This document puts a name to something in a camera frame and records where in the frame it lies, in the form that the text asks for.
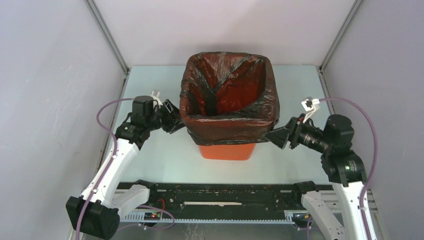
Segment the black plastic trash bag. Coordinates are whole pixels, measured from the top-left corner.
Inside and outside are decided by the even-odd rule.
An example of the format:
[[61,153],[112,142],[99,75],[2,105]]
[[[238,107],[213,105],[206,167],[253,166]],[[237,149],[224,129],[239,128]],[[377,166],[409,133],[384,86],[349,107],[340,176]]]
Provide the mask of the black plastic trash bag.
[[200,52],[186,62],[179,114],[199,146],[257,144],[280,118],[271,61],[244,52]]

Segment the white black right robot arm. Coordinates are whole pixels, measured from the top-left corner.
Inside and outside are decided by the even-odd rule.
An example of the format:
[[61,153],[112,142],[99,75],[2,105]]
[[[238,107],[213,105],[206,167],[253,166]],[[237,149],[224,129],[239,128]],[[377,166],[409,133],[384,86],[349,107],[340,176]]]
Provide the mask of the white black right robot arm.
[[332,114],[324,129],[314,126],[305,114],[293,117],[265,138],[284,149],[303,145],[321,154],[321,166],[338,199],[342,221],[325,204],[313,181],[295,183],[291,204],[306,209],[327,240],[375,240],[366,190],[367,175],[362,159],[352,150],[354,129],[349,118]]

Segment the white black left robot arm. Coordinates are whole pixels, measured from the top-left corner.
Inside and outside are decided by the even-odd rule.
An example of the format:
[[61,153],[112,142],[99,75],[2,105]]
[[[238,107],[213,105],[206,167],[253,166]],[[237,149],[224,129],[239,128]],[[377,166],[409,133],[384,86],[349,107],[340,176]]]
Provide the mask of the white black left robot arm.
[[138,206],[153,208],[158,194],[145,185],[135,184],[114,197],[123,174],[131,161],[141,152],[151,132],[162,129],[172,134],[184,125],[180,110],[168,99],[155,95],[131,98],[131,110],[113,132],[102,125],[112,138],[112,148],[88,186],[78,196],[66,202],[75,239],[88,234],[103,240],[111,239],[121,220]]

